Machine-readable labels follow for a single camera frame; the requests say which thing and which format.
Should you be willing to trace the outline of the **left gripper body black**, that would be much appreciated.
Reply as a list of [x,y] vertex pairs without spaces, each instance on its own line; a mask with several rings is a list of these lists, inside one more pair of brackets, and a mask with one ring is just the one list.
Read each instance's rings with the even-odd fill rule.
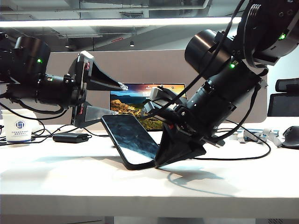
[[71,88],[69,107],[71,108],[71,124],[73,125],[73,107],[86,102],[86,83],[83,82],[85,62],[91,60],[88,53],[78,53],[68,73],[64,76],[65,84]]

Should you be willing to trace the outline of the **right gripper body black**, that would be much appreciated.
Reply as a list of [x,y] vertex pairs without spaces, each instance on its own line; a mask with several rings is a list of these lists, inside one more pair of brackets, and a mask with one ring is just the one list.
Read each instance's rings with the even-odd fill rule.
[[154,117],[164,122],[170,131],[173,130],[182,134],[182,139],[185,141],[194,139],[195,141],[202,140],[216,147],[224,145],[223,140],[213,143],[203,135],[203,129],[200,129],[195,124],[195,117],[184,107],[187,102],[185,98],[179,98],[176,102],[163,109],[163,106],[170,101],[171,99],[168,97],[149,98],[143,106],[142,117]]

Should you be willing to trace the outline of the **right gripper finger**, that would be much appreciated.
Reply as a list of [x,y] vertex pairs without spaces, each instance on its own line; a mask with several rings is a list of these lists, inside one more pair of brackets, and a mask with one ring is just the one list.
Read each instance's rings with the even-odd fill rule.
[[187,145],[181,142],[175,136],[174,132],[164,124],[159,149],[154,159],[155,168],[187,159],[186,146]]
[[156,168],[185,159],[191,159],[206,153],[203,145],[204,141],[181,142],[172,140],[162,140],[156,154]]

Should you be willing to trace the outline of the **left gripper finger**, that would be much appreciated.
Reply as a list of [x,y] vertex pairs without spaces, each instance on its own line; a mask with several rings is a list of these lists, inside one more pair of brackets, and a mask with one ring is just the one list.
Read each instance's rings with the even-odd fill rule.
[[101,122],[103,115],[116,115],[118,112],[105,108],[100,108],[84,102],[73,107],[73,125],[84,128]]
[[112,79],[104,73],[93,60],[84,64],[83,82],[86,83],[86,89],[92,91],[126,91],[128,87]]

